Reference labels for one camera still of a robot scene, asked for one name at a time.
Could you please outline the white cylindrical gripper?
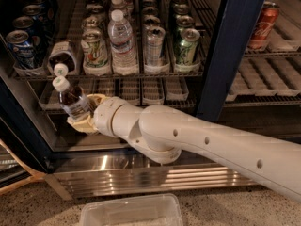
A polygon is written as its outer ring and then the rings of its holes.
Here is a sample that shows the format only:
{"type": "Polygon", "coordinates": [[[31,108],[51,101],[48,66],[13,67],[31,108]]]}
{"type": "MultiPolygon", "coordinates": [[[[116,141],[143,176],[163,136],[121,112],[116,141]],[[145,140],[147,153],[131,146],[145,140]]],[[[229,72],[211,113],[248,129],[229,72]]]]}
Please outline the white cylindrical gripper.
{"type": "Polygon", "coordinates": [[[93,93],[87,96],[89,104],[94,111],[94,117],[88,115],[82,120],[67,118],[67,123],[76,131],[85,134],[97,134],[98,131],[106,136],[115,137],[113,131],[113,118],[116,112],[126,104],[119,97],[107,98],[104,94],[93,93]]]}

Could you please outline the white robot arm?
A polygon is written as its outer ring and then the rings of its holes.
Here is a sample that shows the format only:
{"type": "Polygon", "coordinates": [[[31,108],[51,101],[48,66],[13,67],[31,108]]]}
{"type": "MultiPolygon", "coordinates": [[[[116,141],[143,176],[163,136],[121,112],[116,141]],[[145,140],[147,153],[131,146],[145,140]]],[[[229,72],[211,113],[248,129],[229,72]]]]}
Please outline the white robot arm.
{"type": "Polygon", "coordinates": [[[92,114],[67,122],[87,134],[124,139],[149,159],[168,164],[182,151],[199,154],[301,202],[301,145],[203,121],[180,110],[140,108],[119,97],[90,94],[92,114]]]}

